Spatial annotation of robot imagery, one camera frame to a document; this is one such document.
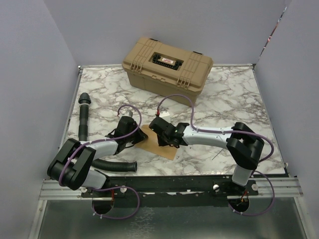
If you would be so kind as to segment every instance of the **marble table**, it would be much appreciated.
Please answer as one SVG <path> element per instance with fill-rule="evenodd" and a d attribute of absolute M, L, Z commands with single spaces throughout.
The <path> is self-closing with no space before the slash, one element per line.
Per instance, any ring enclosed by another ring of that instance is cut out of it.
<path fill-rule="evenodd" d="M 92 100 L 89 140 L 102 138 L 116 128 L 119 120 L 117 109 L 124 103 L 138 107 L 143 116 L 142 124 L 149 124 L 162 99 L 162 96 L 132 87 L 120 65 L 84 68 L 67 133 L 68 137 L 76 139 L 79 124 L 77 100 L 83 92 L 87 92 Z M 191 108 L 188 106 L 168 99 L 162 104 L 162 109 L 169 111 L 172 124 L 189 122 Z M 133 117 L 139 121 L 137 113 Z M 194 124 L 226 127 L 237 121 L 246 123 L 275 145 L 273 156 L 260 163 L 258 170 L 267 174 L 285 173 L 252 67 L 213 67 L 197 99 Z M 265 143 L 262 156 L 268 152 L 270 146 Z M 232 174 L 235 168 L 235 161 L 226 149 L 204 145 L 182 146 L 173 161 L 135 147 L 103 159 L 138 162 L 136 173 L 105 172 L 109 176 L 224 175 Z"/>

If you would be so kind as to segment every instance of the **label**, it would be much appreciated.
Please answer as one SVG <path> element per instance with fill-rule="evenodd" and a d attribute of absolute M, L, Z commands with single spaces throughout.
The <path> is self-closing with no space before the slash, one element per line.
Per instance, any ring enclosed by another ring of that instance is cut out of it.
<path fill-rule="evenodd" d="M 169 60 L 167 58 L 162 58 L 161 59 L 162 62 L 166 62 L 166 63 L 170 63 L 170 64 L 174 64 L 174 61 L 173 60 Z"/>

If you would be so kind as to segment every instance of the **toolbox lid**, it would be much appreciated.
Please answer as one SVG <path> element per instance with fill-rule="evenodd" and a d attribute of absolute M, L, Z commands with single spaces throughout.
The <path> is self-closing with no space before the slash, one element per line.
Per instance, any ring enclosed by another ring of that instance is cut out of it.
<path fill-rule="evenodd" d="M 198 52 L 185 51 L 142 37 L 125 57 L 125 71 L 198 92 L 204 87 L 213 60 Z"/>

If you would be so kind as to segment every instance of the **brown paper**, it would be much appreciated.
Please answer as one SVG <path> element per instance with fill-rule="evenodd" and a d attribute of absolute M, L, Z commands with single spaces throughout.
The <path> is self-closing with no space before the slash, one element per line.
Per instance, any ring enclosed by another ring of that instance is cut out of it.
<path fill-rule="evenodd" d="M 168 146 L 159 146 L 158 137 L 154 133 L 148 124 L 144 124 L 141 127 L 141 130 L 148 135 L 148 139 L 135 144 L 135 147 L 144 149 L 147 152 L 162 156 L 164 158 L 174 160 L 177 148 Z"/>

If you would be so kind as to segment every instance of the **toolbox handle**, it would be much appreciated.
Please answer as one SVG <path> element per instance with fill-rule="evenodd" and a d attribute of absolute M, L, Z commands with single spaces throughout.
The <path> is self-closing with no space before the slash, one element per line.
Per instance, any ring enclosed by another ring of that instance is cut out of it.
<path fill-rule="evenodd" d="M 161 55 L 155 54 L 153 56 L 152 62 L 155 64 L 158 64 L 158 65 L 161 65 L 161 66 L 165 66 L 167 68 L 171 68 L 171 69 L 176 70 L 176 71 L 178 70 L 179 66 L 181 66 L 183 64 L 181 61 L 176 61 L 175 65 L 171 65 L 169 63 L 159 61 L 160 58 L 161 58 Z"/>

